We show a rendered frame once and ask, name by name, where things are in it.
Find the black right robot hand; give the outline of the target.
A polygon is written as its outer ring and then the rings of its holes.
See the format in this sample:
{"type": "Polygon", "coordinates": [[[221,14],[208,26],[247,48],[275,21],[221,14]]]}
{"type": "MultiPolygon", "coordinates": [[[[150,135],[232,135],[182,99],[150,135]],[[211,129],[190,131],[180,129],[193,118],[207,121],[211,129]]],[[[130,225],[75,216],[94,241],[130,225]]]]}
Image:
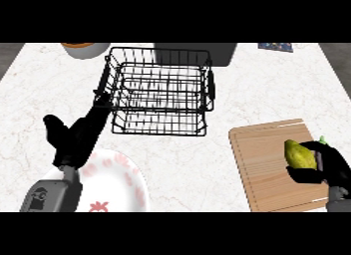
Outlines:
{"type": "MultiPolygon", "coordinates": [[[[318,141],[306,141],[303,145],[309,150],[316,150],[319,147],[318,141]]],[[[319,184],[326,181],[328,186],[338,186],[347,190],[344,199],[351,199],[351,167],[347,162],[334,147],[325,146],[322,152],[322,170],[312,168],[285,167],[291,179],[297,183],[319,184]]]]}

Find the dark grey box appliance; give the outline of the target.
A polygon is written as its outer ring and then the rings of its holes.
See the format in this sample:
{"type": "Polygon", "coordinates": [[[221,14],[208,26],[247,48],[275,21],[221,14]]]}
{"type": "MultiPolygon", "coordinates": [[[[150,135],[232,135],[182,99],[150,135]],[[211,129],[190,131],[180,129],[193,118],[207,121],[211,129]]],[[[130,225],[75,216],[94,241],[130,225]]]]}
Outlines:
{"type": "Polygon", "coordinates": [[[153,43],[155,60],[161,65],[226,67],[235,43],[153,43]]]}

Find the white bowl with orange rim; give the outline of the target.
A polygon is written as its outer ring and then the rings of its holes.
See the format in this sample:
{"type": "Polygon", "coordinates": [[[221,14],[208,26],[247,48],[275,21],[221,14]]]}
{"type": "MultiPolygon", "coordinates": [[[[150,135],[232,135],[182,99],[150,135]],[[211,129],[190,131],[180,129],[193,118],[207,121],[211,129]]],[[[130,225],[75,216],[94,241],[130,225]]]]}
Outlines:
{"type": "Polygon", "coordinates": [[[68,55],[79,60],[96,58],[109,46],[109,43],[62,43],[68,55]]]}

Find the wooden cutting board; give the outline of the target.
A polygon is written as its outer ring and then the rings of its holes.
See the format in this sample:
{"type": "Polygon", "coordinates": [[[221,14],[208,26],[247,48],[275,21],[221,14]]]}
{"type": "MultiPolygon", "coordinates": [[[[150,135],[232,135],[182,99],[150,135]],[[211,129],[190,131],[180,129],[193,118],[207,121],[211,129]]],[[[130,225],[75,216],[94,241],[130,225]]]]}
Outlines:
{"type": "Polygon", "coordinates": [[[328,186],[298,184],[285,170],[284,142],[312,140],[303,119],[233,127],[227,139],[251,212],[297,212],[325,206],[328,186]]]}

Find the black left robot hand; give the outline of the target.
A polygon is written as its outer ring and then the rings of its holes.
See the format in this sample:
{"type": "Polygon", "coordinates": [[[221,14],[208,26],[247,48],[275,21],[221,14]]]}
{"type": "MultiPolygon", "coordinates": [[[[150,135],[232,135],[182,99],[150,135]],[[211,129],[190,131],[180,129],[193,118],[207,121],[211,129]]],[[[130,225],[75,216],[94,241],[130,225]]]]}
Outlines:
{"type": "Polygon", "coordinates": [[[88,159],[94,144],[106,124],[111,110],[105,108],[109,94],[102,93],[87,114],[66,127],[60,119],[53,115],[44,115],[47,143],[54,148],[53,165],[79,168],[88,159]]]}

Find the yellow-green pear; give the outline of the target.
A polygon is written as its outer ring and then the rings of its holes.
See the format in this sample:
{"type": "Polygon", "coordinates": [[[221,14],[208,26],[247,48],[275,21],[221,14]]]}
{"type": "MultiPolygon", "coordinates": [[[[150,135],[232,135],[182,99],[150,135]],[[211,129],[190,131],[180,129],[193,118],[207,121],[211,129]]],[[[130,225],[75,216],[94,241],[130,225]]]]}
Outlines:
{"type": "Polygon", "coordinates": [[[313,152],[291,139],[284,142],[284,158],[292,168],[316,168],[313,152]]]}

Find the blue patterned flat object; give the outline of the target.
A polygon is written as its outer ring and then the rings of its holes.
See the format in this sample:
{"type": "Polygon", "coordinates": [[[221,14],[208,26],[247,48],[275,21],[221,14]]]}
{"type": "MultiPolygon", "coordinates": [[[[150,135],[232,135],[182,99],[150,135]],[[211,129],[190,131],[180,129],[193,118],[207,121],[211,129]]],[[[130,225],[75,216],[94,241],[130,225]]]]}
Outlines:
{"type": "Polygon", "coordinates": [[[292,52],[289,43],[258,43],[257,48],[270,51],[292,52]]]}

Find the purple eggplant with green stem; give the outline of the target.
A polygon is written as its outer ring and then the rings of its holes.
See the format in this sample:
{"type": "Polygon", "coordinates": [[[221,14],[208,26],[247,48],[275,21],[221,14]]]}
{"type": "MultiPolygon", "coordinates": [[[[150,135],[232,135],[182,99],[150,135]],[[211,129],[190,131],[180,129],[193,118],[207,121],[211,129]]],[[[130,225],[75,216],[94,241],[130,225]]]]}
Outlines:
{"type": "Polygon", "coordinates": [[[318,143],[320,144],[318,149],[315,150],[315,160],[318,168],[322,168],[322,152],[323,148],[328,145],[323,135],[318,139],[318,143]]]}

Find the white plate with pink flowers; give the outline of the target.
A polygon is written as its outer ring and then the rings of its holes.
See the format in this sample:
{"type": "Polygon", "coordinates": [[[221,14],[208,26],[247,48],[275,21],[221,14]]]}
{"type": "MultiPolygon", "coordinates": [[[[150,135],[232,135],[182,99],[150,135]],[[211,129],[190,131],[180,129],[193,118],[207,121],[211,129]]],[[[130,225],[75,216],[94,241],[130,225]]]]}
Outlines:
{"type": "Polygon", "coordinates": [[[139,167],[124,154],[96,149],[78,173],[82,191],[77,212],[149,209],[145,179],[139,167]]]}

